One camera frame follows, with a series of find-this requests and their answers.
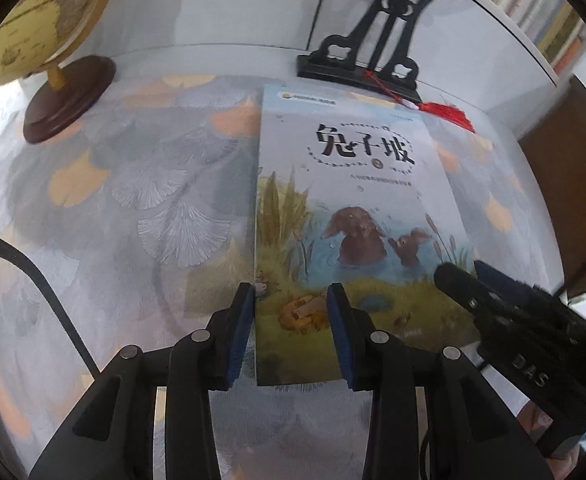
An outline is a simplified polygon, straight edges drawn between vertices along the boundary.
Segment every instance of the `globe stand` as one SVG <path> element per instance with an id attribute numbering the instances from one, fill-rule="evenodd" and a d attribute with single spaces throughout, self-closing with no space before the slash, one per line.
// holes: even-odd
<path id="1" fill-rule="evenodd" d="M 115 70 L 115 62 L 102 56 L 86 56 L 64 68 L 49 68 L 48 81 L 26 108 L 26 142 L 43 142 L 75 122 L 108 88 Z"/>
<path id="2" fill-rule="evenodd" d="M 422 99 L 417 93 L 416 83 L 419 67 L 408 56 L 408 51 L 417 20 L 432 1 L 418 0 L 417 3 L 413 3 L 410 0 L 374 0 L 348 36 L 338 34 L 327 36 L 319 49 L 309 55 L 298 56 L 297 75 L 356 86 L 374 92 L 393 91 L 410 101 L 421 103 Z M 359 66 L 356 64 L 359 49 L 379 12 L 388 14 L 386 23 L 368 65 L 366 67 Z M 397 19 L 404 20 L 406 24 L 390 60 L 381 70 L 378 70 L 377 64 Z M 329 52 L 332 46 L 348 49 L 345 59 L 333 57 Z M 398 76 L 396 74 L 399 66 L 406 69 L 406 75 Z"/>

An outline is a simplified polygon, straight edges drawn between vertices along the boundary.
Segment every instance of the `human hand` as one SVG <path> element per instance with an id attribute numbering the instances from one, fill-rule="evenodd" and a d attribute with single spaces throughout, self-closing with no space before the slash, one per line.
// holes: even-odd
<path id="1" fill-rule="evenodd" d="M 522 408 L 518 415 L 518 421 L 528 434 L 532 431 L 548 428 L 553 420 L 540 410 L 530 400 Z M 554 480 L 564 480 L 577 465 L 580 446 L 575 446 L 563 459 L 547 458 L 548 467 L 553 472 Z"/>

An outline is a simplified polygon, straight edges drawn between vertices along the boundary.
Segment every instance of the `illustrated rabbit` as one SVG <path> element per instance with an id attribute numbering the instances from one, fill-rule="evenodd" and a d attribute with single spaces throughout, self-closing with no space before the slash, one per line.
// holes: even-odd
<path id="1" fill-rule="evenodd" d="M 397 240 L 388 238 L 388 244 L 393 248 L 395 254 L 400 257 L 404 267 L 416 267 L 420 264 L 417 251 L 420 244 L 428 241 L 431 236 L 424 230 L 416 227 L 409 235 L 402 235 Z"/>
<path id="2" fill-rule="evenodd" d="M 341 263 L 366 266 L 386 257 L 382 241 L 384 233 L 365 209 L 343 207 L 330 218 L 321 238 L 331 238 L 340 232 L 346 235 L 340 246 Z"/>

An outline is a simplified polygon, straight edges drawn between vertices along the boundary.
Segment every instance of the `black decorative stand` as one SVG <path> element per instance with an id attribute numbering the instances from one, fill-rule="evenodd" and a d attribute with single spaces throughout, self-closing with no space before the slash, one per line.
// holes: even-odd
<path id="1" fill-rule="evenodd" d="M 415 24 L 422 10 L 432 1 L 418 0 L 414 4 L 410 0 L 374 0 L 348 36 L 339 36 L 338 34 L 327 36 L 318 50 L 308 55 L 298 56 L 297 75 L 310 79 L 342 83 L 381 93 L 385 92 L 384 87 L 386 87 L 386 91 L 393 91 L 400 97 L 416 103 L 422 102 L 420 95 L 417 93 L 415 83 L 420 69 L 417 63 L 408 56 L 408 51 Z M 378 12 L 388 14 L 388 18 L 368 65 L 366 67 L 359 66 L 356 64 L 359 49 Z M 377 64 L 398 18 L 404 20 L 406 24 L 391 59 L 381 70 L 378 70 Z M 348 54 L 345 59 L 331 57 L 329 55 L 331 46 L 348 48 Z M 408 73 L 405 76 L 397 75 L 396 67 L 399 65 L 408 69 Z M 368 72 L 371 72 L 375 77 L 371 77 Z"/>

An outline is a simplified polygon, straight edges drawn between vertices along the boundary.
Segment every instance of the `stand base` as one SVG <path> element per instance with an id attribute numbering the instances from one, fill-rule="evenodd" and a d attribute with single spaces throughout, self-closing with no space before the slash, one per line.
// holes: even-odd
<path id="1" fill-rule="evenodd" d="M 337 68 L 332 66 L 320 65 L 310 61 L 310 56 L 297 56 L 297 76 L 308 79 L 320 79 L 322 81 L 330 81 L 333 83 L 341 83 L 349 86 L 356 86 L 364 90 L 377 92 L 378 94 L 388 95 L 382 88 L 379 87 L 371 78 L 364 75 L 366 68 L 356 66 L 354 70 L 347 70 L 345 68 Z M 401 84 L 393 84 L 389 81 L 384 81 L 384 86 L 392 90 L 399 97 L 408 99 L 414 103 L 421 103 L 422 99 L 416 90 L 406 88 Z"/>
<path id="2" fill-rule="evenodd" d="M 115 77 L 115 62 L 87 56 L 61 69 L 66 84 L 55 91 L 48 82 L 33 96 L 24 116 L 24 138 L 30 144 L 50 139 L 95 104 Z"/>

